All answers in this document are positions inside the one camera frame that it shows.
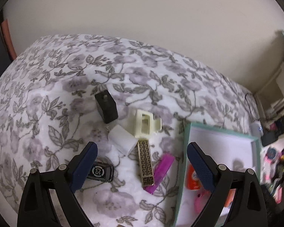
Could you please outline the black square charger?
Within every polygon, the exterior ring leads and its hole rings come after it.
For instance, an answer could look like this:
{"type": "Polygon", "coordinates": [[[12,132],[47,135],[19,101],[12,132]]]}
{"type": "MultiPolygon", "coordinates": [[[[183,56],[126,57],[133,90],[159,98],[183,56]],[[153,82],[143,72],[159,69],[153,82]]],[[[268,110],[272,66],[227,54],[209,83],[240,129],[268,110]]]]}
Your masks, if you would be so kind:
{"type": "Polygon", "coordinates": [[[276,131],[264,131],[263,136],[261,137],[262,146],[266,147],[275,141],[277,141],[278,136],[276,131]]]}

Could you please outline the black power adapter cube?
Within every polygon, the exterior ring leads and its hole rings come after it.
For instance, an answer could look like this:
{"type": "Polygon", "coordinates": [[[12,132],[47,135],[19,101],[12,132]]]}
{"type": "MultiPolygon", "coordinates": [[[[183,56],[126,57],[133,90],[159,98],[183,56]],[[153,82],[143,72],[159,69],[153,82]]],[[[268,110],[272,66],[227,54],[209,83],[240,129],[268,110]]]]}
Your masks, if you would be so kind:
{"type": "Polygon", "coordinates": [[[97,110],[102,117],[104,123],[118,119],[117,105],[108,90],[104,90],[95,95],[97,110]]]}

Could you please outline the cream plastic hair claw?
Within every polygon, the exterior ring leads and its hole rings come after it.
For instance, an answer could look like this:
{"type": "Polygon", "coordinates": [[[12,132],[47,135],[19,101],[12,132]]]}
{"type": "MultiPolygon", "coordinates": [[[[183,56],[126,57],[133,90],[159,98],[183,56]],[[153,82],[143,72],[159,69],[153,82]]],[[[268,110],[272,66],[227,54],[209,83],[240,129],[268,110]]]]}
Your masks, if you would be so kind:
{"type": "Polygon", "coordinates": [[[149,139],[162,130],[162,119],[142,109],[131,110],[128,115],[126,130],[135,138],[149,139]]]}

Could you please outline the cream shelf unit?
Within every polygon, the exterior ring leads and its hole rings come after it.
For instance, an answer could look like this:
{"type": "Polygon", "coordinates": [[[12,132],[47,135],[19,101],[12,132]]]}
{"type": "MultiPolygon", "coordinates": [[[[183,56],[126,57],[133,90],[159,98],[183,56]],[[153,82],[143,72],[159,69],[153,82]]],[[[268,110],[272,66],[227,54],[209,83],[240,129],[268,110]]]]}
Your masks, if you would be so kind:
{"type": "Polygon", "coordinates": [[[271,124],[284,116],[284,63],[254,97],[262,123],[271,124]]]}

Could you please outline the floral white grey blanket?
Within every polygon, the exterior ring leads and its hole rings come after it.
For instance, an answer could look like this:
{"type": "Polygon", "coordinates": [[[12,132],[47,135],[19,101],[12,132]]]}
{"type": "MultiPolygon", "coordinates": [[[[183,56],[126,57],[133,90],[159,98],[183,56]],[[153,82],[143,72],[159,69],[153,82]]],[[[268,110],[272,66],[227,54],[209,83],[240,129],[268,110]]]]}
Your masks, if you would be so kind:
{"type": "Polygon", "coordinates": [[[93,141],[101,162],[115,167],[110,183],[88,180],[76,197],[96,226],[170,226],[179,190],[183,134],[191,121],[248,134],[258,117],[252,94],[199,61],[136,40],[101,35],[44,36],[0,77],[0,210],[18,212],[32,168],[56,169],[93,141]],[[108,141],[95,95],[108,90],[117,123],[131,110],[162,119],[150,139],[152,162],[175,156],[154,194],[141,186],[138,155],[108,141]]]}

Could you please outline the orange lion bottle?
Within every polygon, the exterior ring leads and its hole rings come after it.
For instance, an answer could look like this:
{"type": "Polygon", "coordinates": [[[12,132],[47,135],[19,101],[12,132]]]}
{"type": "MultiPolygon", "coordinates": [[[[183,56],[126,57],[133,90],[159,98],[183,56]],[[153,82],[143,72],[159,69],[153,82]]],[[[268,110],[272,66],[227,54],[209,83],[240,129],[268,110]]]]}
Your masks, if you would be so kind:
{"type": "Polygon", "coordinates": [[[191,164],[189,164],[187,168],[186,187],[189,190],[200,190],[202,187],[197,173],[191,164]]]}

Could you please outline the white power bank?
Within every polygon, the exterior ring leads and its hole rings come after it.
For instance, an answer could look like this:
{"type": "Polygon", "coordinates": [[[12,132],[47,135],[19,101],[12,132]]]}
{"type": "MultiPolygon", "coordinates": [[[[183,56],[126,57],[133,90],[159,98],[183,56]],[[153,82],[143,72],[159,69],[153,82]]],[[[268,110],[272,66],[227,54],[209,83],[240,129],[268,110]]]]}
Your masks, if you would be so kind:
{"type": "Polygon", "coordinates": [[[260,121],[254,121],[250,124],[250,132],[252,136],[261,138],[264,135],[263,127],[260,121]]]}

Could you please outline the purple folding comb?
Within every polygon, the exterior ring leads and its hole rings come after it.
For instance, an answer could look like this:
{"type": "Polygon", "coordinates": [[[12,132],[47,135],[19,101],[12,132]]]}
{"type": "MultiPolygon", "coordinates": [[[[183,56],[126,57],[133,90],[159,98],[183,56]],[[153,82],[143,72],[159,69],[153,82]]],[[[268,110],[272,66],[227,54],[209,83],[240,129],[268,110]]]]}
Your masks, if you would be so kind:
{"type": "Polygon", "coordinates": [[[155,192],[172,166],[174,160],[175,157],[169,153],[166,153],[161,157],[158,165],[154,169],[154,184],[152,186],[144,187],[145,191],[150,194],[155,192]]]}

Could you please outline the gold patterned hair clip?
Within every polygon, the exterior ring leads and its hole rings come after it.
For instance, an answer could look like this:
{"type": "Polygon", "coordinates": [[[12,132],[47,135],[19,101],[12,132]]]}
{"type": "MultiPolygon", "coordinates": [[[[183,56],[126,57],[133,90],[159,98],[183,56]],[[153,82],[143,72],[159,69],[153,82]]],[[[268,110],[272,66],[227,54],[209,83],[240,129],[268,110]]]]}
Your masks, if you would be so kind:
{"type": "Polygon", "coordinates": [[[137,143],[140,177],[143,187],[154,185],[154,172],[151,160],[149,141],[140,139],[137,143]]]}

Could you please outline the pink puppy toy figure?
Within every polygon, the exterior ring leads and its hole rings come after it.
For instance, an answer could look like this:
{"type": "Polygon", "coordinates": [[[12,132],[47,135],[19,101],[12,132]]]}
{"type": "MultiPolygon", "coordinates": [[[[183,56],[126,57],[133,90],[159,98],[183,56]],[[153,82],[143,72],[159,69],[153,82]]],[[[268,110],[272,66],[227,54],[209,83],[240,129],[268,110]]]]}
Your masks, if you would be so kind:
{"type": "Polygon", "coordinates": [[[203,210],[210,196],[211,192],[206,190],[201,191],[197,194],[194,200],[194,210],[196,214],[199,214],[203,210]]]}

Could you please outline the teal white cardboard box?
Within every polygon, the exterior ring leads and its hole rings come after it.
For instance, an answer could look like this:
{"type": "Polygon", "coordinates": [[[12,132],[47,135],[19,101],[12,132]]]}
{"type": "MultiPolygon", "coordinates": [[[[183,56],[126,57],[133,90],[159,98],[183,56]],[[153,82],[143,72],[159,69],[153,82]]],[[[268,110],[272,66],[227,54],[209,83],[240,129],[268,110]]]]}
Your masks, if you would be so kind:
{"type": "Polygon", "coordinates": [[[179,192],[173,226],[191,226],[198,216],[194,210],[194,202],[200,190],[190,190],[186,187],[189,167],[187,145],[191,142],[196,142],[216,164],[225,164],[230,170],[240,172],[251,168],[257,178],[260,178],[261,174],[262,143],[259,138],[196,122],[189,123],[184,131],[184,156],[178,173],[179,192]]]}

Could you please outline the white usb charger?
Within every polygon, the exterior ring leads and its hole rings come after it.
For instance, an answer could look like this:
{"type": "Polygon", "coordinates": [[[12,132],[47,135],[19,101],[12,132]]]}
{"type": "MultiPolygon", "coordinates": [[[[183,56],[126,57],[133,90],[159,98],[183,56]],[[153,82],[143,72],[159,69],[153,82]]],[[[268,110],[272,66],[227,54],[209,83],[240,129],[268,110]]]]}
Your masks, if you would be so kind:
{"type": "Polygon", "coordinates": [[[136,137],[118,124],[109,132],[108,140],[125,156],[132,152],[138,142],[136,137]]]}

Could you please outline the black toy car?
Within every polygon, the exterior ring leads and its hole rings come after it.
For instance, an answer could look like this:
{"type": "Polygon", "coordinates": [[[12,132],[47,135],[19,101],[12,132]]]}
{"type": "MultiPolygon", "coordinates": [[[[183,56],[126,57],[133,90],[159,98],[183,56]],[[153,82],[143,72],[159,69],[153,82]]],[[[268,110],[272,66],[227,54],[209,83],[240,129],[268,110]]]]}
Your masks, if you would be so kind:
{"type": "Polygon", "coordinates": [[[114,179],[114,166],[110,163],[95,161],[87,178],[101,182],[112,182],[114,179]]]}

